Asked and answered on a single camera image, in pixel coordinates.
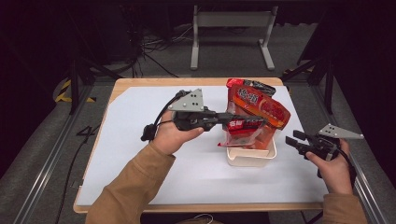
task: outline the red snack bag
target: red snack bag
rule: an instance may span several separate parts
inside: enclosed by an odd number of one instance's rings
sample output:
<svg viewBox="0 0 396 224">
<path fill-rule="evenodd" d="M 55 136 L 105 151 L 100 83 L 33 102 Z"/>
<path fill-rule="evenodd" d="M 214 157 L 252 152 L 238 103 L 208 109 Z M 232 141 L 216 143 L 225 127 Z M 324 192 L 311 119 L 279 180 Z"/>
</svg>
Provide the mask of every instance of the red snack bag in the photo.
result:
<svg viewBox="0 0 396 224">
<path fill-rule="evenodd" d="M 226 131 L 226 140 L 219 146 L 266 149 L 276 129 L 282 130 L 289 122 L 290 112 L 281 103 L 273 100 L 270 97 L 272 94 L 268 95 L 265 91 L 257 90 L 252 83 L 253 81 L 240 78 L 228 80 L 227 112 L 236 115 L 257 115 L 267 119 L 268 122 L 256 130 L 240 129 L 238 132 L 228 124 L 223 127 Z"/>
<path fill-rule="evenodd" d="M 290 119 L 290 112 L 280 102 L 262 92 L 244 85 L 232 85 L 229 89 L 229 101 L 249 114 L 268 119 L 270 125 L 282 130 Z"/>
</svg>

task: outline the white table surface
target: white table surface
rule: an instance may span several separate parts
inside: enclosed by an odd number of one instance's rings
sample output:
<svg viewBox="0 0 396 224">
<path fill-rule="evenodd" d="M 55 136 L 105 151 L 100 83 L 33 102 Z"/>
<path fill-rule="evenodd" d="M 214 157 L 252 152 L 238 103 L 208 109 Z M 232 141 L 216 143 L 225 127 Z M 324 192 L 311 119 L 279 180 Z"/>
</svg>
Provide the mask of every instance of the white table surface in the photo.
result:
<svg viewBox="0 0 396 224">
<path fill-rule="evenodd" d="M 225 86 L 131 87 L 108 107 L 97 146 L 87 167 L 77 206 L 89 206 L 148 142 L 142 142 L 144 127 L 154 122 L 163 106 L 179 90 L 202 88 L 204 104 L 223 112 L 227 105 Z M 264 167 L 235 167 L 227 162 L 220 125 L 186 143 L 150 204 L 200 203 L 320 203 L 328 193 L 317 167 L 285 144 L 285 136 L 302 131 L 286 87 L 276 86 L 273 98 L 291 113 L 283 131 L 276 131 L 277 155 Z"/>
</svg>

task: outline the hand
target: hand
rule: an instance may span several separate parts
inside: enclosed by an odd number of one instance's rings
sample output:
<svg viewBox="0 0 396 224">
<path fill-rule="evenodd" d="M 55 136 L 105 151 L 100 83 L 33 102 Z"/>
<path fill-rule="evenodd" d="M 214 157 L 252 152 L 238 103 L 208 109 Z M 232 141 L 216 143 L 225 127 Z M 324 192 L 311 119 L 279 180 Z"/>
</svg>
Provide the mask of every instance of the hand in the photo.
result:
<svg viewBox="0 0 396 224">
<path fill-rule="evenodd" d="M 166 111 L 161 117 L 161 122 L 172 120 L 172 111 Z M 158 127 L 153 144 L 166 155 L 178 151 L 181 146 L 204 132 L 203 128 L 196 128 L 186 132 L 180 131 L 174 122 L 165 122 Z"/>
<path fill-rule="evenodd" d="M 341 149 L 349 156 L 349 144 L 340 139 Z M 306 157 L 320 170 L 322 178 L 330 193 L 352 194 L 352 186 L 349 178 L 349 167 L 345 158 L 338 154 L 332 161 L 325 161 L 312 152 L 307 152 Z"/>
</svg>

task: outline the brown jacket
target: brown jacket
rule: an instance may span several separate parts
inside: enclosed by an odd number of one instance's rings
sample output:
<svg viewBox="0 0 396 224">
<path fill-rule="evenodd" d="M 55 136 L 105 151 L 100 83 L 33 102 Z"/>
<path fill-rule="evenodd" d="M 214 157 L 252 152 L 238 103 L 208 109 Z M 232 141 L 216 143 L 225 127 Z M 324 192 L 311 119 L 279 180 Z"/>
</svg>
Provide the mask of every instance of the brown jacket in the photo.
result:
<svg viewBox="0 0 396 224">
<path fill-rule="evenodd" d="M 88 211 L 86 223 L 140 223 L 140 215 L 157 194 L 175 159 L 151 143 L 145 146 L 103 189 Z M 182 223 L 206 222 L 201 219 Z M 367 221 L 356 196 L 327 194 L 322 223 L 364 224 Z"/>
</svg>

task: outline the wrist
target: wrist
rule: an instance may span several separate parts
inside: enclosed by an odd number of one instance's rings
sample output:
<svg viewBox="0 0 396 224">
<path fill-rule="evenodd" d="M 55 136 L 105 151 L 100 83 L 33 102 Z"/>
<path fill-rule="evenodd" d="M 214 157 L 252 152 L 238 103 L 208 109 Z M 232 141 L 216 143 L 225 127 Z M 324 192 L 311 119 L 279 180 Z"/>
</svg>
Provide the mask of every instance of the wrist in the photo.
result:
<svg viewBox="0 0 396 224">
<path fill-rule="evenodd" d="M 352 187 L 329 188 L 329 193 L 353 194 L 353 189 L 352 189 Z"/>
<path fill-rule="evenodd" d="M 169 144 L 167 144 L 168 141 L 163 141 L 161 138 L 154 138 L 151 142 L 159 151 L 161 151 L 165 155 L 172 155 L 174 153 L 174 151 L 169 148 Z"/>
</svg>

